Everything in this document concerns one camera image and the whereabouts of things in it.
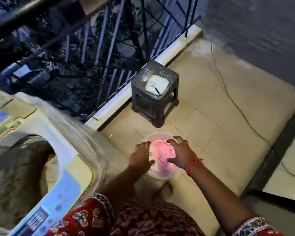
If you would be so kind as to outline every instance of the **patterned sleeve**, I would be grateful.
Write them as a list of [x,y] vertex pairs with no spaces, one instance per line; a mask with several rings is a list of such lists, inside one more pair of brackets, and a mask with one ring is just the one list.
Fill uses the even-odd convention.
[[232,236],[283,236],[273,226],[261,217],[255,217],[244,222]]
[[109,200],[95,193],[52,226],[45,236],[107,236],[113,223]]

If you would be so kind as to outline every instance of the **brown stool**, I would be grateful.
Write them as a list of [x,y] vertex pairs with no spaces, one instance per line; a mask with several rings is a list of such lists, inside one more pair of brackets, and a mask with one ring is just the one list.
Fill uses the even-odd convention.
[[[145,85],[151,75],[158,75],[169,81],[165,92],[160,96],[145,90]],[[154,127],[162,127],[165,117],[179,103],[178,83],[179,74],[154,60],[150,60],[131,82],[132,110],[143,114]]]

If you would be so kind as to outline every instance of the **forearm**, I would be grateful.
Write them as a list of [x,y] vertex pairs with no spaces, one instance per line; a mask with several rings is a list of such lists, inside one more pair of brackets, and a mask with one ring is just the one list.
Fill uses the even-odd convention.
[[127,167],[121,174],[109,183],[101,186],[97,193],[105,195],[113,207],[114,213],[122,202],[134,194],[134,183],[141,177],[141,173],[133,167]]
[[189,173],[207,199],[222,229],[232,234],[243,222],[255,217],[240,199],[203,164],[193,164]]

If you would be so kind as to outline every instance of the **person's left hand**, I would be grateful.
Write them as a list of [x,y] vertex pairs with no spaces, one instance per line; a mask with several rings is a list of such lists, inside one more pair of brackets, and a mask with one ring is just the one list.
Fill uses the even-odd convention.
[[150,144],[150,142],[137,144],[134,153],[129,158],[128,167],[137,170],[142,175],[155,163],[153,160],[148,160],[150,156]]

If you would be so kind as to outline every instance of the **blue control panel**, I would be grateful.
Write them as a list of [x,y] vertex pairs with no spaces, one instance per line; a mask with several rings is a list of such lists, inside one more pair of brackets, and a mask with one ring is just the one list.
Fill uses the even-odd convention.
[[67,171],[8,236],[42,236],[70,210],[80,193],[80,184]]

